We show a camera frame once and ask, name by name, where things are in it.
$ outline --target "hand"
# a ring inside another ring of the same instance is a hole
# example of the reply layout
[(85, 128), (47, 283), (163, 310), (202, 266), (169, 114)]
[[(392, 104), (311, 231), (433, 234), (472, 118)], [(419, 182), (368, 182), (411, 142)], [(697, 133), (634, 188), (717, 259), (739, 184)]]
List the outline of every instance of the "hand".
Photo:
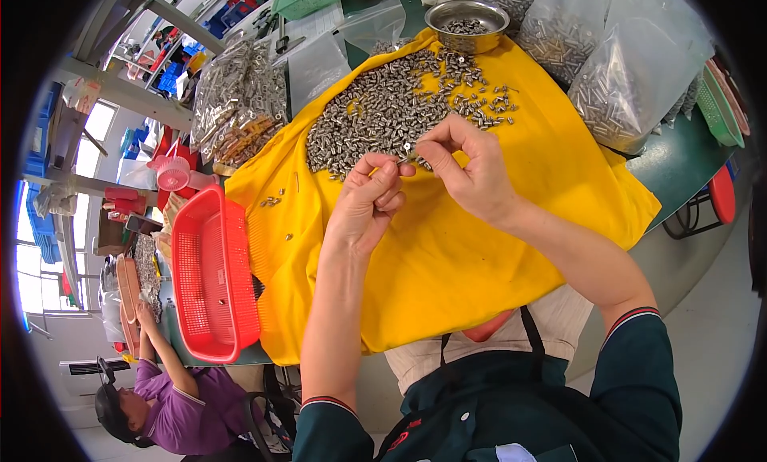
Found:
[[(452, 154), (459, 149), (470, 159), (463, 169)], [(520, 197), (509, 181), (496, 135), (450, 114), (419, 138), (416, 152), (462, 208), (493, 227), (505, 228)]]
[(369, 257), (405, 205), (400, 176), (413, 176), (412, 165), (397, 166), (397, 157), (368, 152), (357, 162), (344, 182), (325, 230), (323, 247), (339, 245), (352, 255)]
[(157, 327), (157, 323), (154, 320), (154, 311), (149, 307), (147, 301), (139, 300), (139, 304), (136, 306), (136, 319), (141, 324), (141, 329), (145, 331), (151, 331)]

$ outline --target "purple shirt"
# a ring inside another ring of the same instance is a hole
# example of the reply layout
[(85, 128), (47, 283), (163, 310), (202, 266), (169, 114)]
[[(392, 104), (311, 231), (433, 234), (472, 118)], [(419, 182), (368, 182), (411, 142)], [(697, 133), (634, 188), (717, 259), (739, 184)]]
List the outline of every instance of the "purple shirt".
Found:
[[(197, 375), (202, 369), (189, 371)], [(144, 400), (157, 399), (143, 437), (174, 454), (205, 455), (228, 447), (236, 435), (248, 432), (242, 411), (245, 392), (223, 367), (212, 367), (195, 380), (199, 399), (178, 390), (154, 362), (139, 361), (134, 390)]]

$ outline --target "red basket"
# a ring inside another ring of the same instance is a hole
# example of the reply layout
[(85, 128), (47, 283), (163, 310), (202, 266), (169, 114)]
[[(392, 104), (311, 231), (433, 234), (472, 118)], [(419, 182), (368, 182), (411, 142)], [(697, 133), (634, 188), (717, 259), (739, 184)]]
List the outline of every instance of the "red basket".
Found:
[(231, 364), (261, 335), (244, 209), (211, 185), (173, 222), (173, 291), (181, 338), (197, 359)]

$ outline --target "black cap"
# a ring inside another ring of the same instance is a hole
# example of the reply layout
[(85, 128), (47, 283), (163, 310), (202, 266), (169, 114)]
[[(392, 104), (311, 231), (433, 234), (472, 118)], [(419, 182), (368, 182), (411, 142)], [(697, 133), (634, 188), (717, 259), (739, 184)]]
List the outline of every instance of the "black cap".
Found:
[[(106, 362), (99, 357), (100, 369), (103, 370), (103, 366), (106, 366)], [(128, 428), (128, 417), (120, 408), (120, 395), (114, 388), (114, 375), (111, 369), (108, 369), (106, 373), (100, 374), (101, 387), (96, 391), (96, 399), (94, 405), (96, 406), (96, 416), (103, 428), (107, 429), (107, 432), (122, 442), (128, 444), (136, 443), (136, 434)]]

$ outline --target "yellow cloth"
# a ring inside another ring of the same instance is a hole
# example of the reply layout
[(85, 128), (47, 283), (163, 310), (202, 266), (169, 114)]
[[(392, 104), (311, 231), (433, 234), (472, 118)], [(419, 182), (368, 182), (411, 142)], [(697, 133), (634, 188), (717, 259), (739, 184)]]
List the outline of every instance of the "yellow cloth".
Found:
[[(226, 181), (227, 196), (246, 208), (251, 269), (266, 285), (259, 301), (261, 341), (277, 364), (299, 362), (324, 228), (341, 189), (327, 171), (307, 169), (309, 128), (358, 74), (427, 47), (439, 47), (431, 30), (396, 53), (370, 57)], [(628, 172), (625, 160), (594, 142), (567, 95), (508, 38), (476, 56), (476, 63), (489, 82), (485, 94), (503, 84), (519, 91), (509, 90), (510, 103), (519, 107), (509, 113), (515, 123), (491, 129), (515, 189), (625, 249), (634, 246), (660, 203)], [(423, 89), (436, 89), (431, 75), (424, 76)], [(463, 153), (456, 158), (465, 165)], [(280, 188), (281, 204), (260, 207)], [(537, 250), (466, 213), (432, 173), (418, 169), (403, 191), (407, 204), (373, 252), (365, 280), (363, 353), (474, 327), (564, 282)], [(292, 239), (285, 240), (287, 234)]]

